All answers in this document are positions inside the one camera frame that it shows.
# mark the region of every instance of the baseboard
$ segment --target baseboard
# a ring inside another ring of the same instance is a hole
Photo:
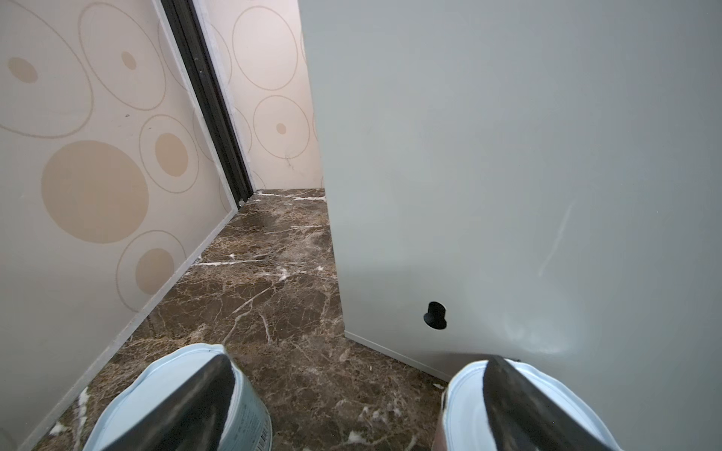
[[[163,287],[155,294],[145,307],[143,307],[131,320],[130,323],[113,339],[110,345],[96,358],[96,360],[90,365],[90,367],[83,373],[83,375],[75,382],[72,388],[66,393],[63,398],[50,410],[50,413],[33,429],[30,435],[25,439],[23,443],[17,448],[17,451],[31,451],[31,449],[37,444],[45,434],[55,425],[56,421],[62,413],[78,398],[80,392],[90,384],[90,381],[95,377],[100,370],[103,369],[110,359],[115,355],[116,352],[121,348],[123,343],[130,338],[133,332],[138,328],[140,323],[151,313],[156,305],[163,299],[163,297],[173,288],[173,285],[181,278],[183,274],[191,267],[194,261],[201,256],[203,251],[211,244],[213,239],[223,230],[223,227],[230,222],[230,220],[238,213],[237,209],[231,211],[218,226],[203,240],[203,242],[193,251],[192,254],[178,267]]]
[[[351,332],[349,332],[348,330],[344,330],[344,335],[345,335],[346,338],[348,338],[349,340],[353,340],[353,341],[356,341],[356,342],[358,342],[358,343],[361,343],[363,346],[367,346],[367,347],[373,349],[374,351],[379,351],[380,353],[385,354],[385,355],[391,357],[392,359],[396,359],[396,360],[398,360],[399,362],[403,362],[403,363],[405,363],[405,364],[407,364],[407,365],[409,365],[409,366],[411,366],[411,367],[414,367],[414,368],[416,368],[416,369],[420,369],[421,371],[423,371],[423,372],[425,372],[425,373],[429,373],[430,375],[432,375],[432,376],[434,376],[434,377],[438,377],[438,378],[441,379],[441,380],[445,380],[446,382],[448,382],[448,381],[451,380],[451,376],[450,376],[450,375],[447,375],[446,373],[441,372],[441,371],[439,371],[438,369],[429,367],[428,365],[424,365],[424,364],[421,363],[421,362],[417,362],[416,360],[413,360],[413,359],[411,359],[410,357],[404,356],[403,354],[399,354],[399,353],[396,352],[396,351],[392,351],[392,350],[390,350],[389,348],[386,348],[386,347],[384,347],[384,346],[381,346],[381,345],[378,344],[378,343],[374,343],[374,342],[371,341],[371,340],[367,340],[366,338],[359,337],[359,336],[356,335],[355,333],[351,333]]]

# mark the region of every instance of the door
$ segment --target door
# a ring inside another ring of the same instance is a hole
[[[531,363],[625,449],[717,447],[719,3],[301,17],[347,336],[445,379]]]

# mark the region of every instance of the brown marble floor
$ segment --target brown marble floor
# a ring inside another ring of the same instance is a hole
[[[35,449],[81,447],[148,364],[205,342],[250,378],[274,450],[428,450],[445,384],[343,332],[323,191],[257,193],[93,379],[87,405],[61,416],[66,430]]]

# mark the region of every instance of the black keyhole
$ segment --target black keyhole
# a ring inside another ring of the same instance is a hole
[[[424,314],[424,322],[434,329],[446,329],[446,307],[438,302],[429,302],[429,311]]]

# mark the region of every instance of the black metal frame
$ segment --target black metal frame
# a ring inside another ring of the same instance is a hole
[[[233,131],[221,85],[213,67],[193,0],[160,0],[168,17],[170,29],[183,57],[186,71],[196,93],[201,113],[216,146],[233,198],[247,201],[253,194],[251,178],[241,157],[240,146]]]

